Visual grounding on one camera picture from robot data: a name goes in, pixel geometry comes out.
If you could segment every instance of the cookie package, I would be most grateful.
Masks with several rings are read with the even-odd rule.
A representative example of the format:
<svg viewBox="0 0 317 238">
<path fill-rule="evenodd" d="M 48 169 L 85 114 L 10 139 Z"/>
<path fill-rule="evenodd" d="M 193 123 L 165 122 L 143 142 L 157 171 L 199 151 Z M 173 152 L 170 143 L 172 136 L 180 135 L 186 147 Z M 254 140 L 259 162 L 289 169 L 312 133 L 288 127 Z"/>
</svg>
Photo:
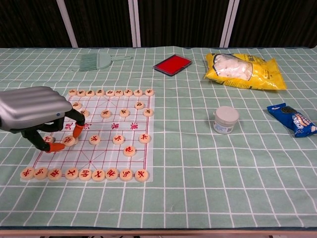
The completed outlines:
<svg viewBox="0 0 317 238">
<path fill-rule="evenodd" d="M 316 126 L 301 113 L 286 103 L 267 107 L 267 110 L 280 123 L 295 132 L 295 137 L 306 137 L 317 133 Z"/>
</svg>

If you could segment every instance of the brush handle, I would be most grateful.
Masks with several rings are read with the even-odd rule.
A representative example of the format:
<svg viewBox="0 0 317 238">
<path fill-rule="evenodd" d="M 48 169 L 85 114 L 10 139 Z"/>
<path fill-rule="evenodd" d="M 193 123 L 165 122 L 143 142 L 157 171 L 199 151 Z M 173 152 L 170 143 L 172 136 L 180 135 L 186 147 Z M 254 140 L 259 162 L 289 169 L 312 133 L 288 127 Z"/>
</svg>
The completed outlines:
<svg viewBox="0 0 317 238">
<path fill-rule="evenodd" d="M 132 56 L 111 57 L 112 61 L 130 60 L 130 59 L 132 59 Z"/>
</svg>

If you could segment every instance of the brush bristles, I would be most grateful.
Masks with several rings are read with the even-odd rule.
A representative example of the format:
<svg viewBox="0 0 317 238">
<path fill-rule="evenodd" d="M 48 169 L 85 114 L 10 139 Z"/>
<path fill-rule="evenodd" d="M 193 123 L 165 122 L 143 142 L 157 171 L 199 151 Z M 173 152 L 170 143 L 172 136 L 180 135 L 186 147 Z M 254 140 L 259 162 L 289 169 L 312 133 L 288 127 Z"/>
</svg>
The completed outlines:
<svg viewBox="0 0 317 238">
<path fill-rule="evenodd" d="M 79 71 L 89 71 L 97 69 L 97 54 L 82 55 Z"/>
</svg>

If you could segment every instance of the green checkered tablecloth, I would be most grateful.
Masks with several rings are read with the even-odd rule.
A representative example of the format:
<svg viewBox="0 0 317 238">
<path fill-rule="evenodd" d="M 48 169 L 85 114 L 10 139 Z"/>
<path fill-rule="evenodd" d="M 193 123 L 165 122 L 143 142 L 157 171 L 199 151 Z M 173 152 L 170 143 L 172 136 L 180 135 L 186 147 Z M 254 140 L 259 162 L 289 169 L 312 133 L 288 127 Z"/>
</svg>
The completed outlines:
<svg viewBox="0 0 317 238">
<path fill-rule="evenodd" d="M 78 72 L 81 54 L 132 60 Z M 288 90 L 226 87 L 204 79 L 205 55 L 276 58 Z M 173 77 L 152 66 L 172 54 L 192 64 Z M 35 148 L 0 132 L 0 225 L 100 228 L 317 228 L 317 136 L 294 138 L 266 110 L 286 102 L 317 122 L 314 49 L 0 49 L 0 90 L 49 86 L 156 91 L 153 182 L 21 182 Z M 212 128 L 213 112 L 232 106 L 230 135 Z"/>
</svg>

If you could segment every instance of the robotic arm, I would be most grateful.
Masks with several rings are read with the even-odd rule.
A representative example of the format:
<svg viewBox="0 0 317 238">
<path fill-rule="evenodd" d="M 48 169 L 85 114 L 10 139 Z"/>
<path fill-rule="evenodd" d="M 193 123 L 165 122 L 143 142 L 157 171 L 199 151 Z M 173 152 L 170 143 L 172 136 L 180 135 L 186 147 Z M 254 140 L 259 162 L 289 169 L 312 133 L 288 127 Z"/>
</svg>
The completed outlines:
<svg viewBox="0 0 317 238">
<path fill-rule="evenodd" d="M 0 92 L 0 129 L 21 132 L 39 150 L 55 152 L 65 148 L 62 143 L 45 142 L 37 131 L 62 130 L 65 117 L 76 121 L 73 136 L 78 137 L 85 125 L 84 115 L 50 87 Z"/>
</svg>

